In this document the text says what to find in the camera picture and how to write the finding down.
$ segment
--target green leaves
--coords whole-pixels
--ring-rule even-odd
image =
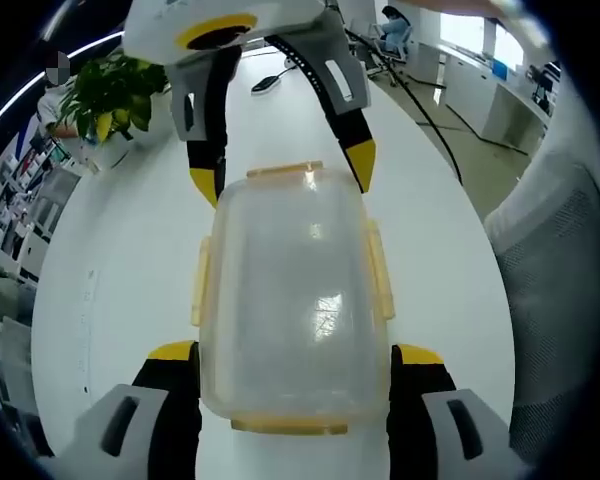
[[[101,141],[114,132],[126,133],[131,124],[146,132],[151,121],[151,95],[164,91],[166,85],[160,65],[119,52],[91,60],[62,100],[58,123],[75,122],[81,137],[96,131]]]

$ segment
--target container lid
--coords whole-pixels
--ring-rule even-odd
[[[244,424],[333,426],[388,398],[357,184],[332,170],[274,171],[218,203],[201,313],[201,394]]]

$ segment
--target plastic food container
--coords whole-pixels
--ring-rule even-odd
[[[201,307],[201,395],[234,428],[338,433],[383,407],[386,322],[350,174],[274,171],[218,203]]]

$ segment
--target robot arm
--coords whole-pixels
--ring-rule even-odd
[[[215,206],[224,188],[227,88],[241,45],[260,37],[306,75],[361,192],[366,192],[375,162],[375,143],[362,114],[369,91],[362,65],[349,53],[337,11],[317,0],[199,0],[191,5],[136,0],[125,25],[125,52],[166,66],[172,113],[180,139],[187,142],[194,184]],[[329,60],[342,71],[351,98],[343,97],[327,68]]]

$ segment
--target window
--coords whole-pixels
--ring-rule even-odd
[[[496,49],[493,58],[501,61],[511,70],[522,65],[524,51],[518,41],[500,25],[496,26]]]
[[[484,18],[440,14],[440,38],[445,42],[482,52],[484,42]]]

